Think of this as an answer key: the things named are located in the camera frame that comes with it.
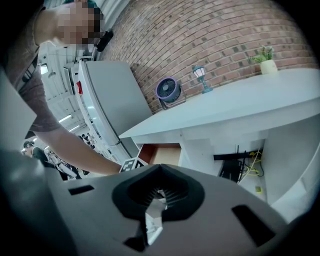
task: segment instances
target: black opening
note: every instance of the black opening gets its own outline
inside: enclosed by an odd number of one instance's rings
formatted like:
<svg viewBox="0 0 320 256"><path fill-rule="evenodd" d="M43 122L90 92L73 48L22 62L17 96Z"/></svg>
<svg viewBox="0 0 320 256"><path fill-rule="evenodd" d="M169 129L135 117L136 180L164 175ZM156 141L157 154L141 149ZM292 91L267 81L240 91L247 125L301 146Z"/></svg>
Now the black opening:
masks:
<svg viewBox="0 0 320 256"><path fill-rule="evenodd" d="M246 205L238 205L232 208L234 215L241 222L257 247L262 246L275 236Z"/></svg>
<svg viewBox="0 0 320 256"><path fill-rule="evenodd" d="M74 195L78 195L78 194L81 194L81 193L84 193L84 192L87 192L90 190L94 190L94 187L91 185L85 185L85 186L80 186L80 187L76 187L76 188L71 188L71 189L69 189L69 192L70 192L71 196L74 196Z"/></svg>

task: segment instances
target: white desk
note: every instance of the white desk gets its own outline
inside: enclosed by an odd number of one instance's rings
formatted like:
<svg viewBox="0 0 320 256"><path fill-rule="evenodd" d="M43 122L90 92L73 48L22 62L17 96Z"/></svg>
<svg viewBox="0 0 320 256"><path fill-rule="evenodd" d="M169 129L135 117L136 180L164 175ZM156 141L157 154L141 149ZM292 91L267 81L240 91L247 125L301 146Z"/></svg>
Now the white desk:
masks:
<svg viewBox="0 0 320 256"><path fill-rule="evenodd" d="M310 180L318 175L310 165L319 151L319 114L320 70L286 69L192 97L120 138L131 137L137 145L180 143L179 164L212 175L222 164L213 154L235 153L237 145L240 152L263 147L264 200L273 205L292 188L293 194L302 191L300 196L314 188ZM303 183L307 170L310 182Z"/></svg>

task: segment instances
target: gray t-shirt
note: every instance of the gray t-shirt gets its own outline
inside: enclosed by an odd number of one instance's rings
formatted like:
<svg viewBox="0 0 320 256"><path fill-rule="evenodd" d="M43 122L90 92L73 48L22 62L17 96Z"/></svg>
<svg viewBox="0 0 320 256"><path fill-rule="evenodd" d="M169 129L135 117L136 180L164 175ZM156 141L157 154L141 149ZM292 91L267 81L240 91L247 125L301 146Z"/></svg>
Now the gray t-shirt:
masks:
<svg viewBox="0 0 320 256"><path fill-rule="evenodd" d="M30 128L27 138L33 136L33 132L50 132L61 127L46 102L40 66L37 65L31 78L27 82L23 82L23 76L28 73L26 72L27 69L35 58L38 58L39 46L36 45L34 39L34 23L39 12L43 9L44 7L40 6L36 10L31 19L26 23L17 40L10 46L4 66L6 75L12 86L36 113L36 119Z"/></svg>

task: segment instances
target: brick wall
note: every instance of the brick wall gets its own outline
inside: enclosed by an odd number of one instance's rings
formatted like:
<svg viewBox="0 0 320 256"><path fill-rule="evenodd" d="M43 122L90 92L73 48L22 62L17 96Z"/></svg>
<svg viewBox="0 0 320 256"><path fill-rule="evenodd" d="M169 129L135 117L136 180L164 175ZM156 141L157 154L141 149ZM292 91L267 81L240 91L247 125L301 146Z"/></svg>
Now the brick wall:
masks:
<svg viewBox="0 0 320 256"><path fill-rule="evenodd" d="M131 0L113 30L101 59L130 64L153 113L160 79L175 77L193 96L203 89L195 65L213 88L255 76L248 57L261 46L273 47L280 70L318 68L293 19L269 0Z"/></svg>

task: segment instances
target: ceiling light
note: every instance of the ceiling light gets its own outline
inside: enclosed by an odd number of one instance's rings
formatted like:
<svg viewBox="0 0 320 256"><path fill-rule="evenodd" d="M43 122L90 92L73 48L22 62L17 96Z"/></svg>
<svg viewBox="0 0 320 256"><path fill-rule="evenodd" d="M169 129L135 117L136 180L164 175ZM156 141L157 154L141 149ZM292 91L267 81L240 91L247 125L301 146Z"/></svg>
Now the ceiling light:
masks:
<svg viewBox="0 0 320 256"><path fill-rule="evenodd" d="M47 64L43 64L40 66L40 69L41 69L41 75L45 74L45 73L48 73L48 66Z"/></svg>
<svg viewBox="0 0 320 256"><path fill-rule="evenodd" d="M72 117L72 115L67 115L66 117L62 118L61 120L59 120L59 123L63 122L64 120L67 120L68 118Z"/></svg>
<svg viewBox="0 0 320 256"><path fill-rule="evenodd" d="M71 130L69 130L69 132L72 132L73 130L77 129L80 125L77 125L76 127L72 128Z"/></svg>

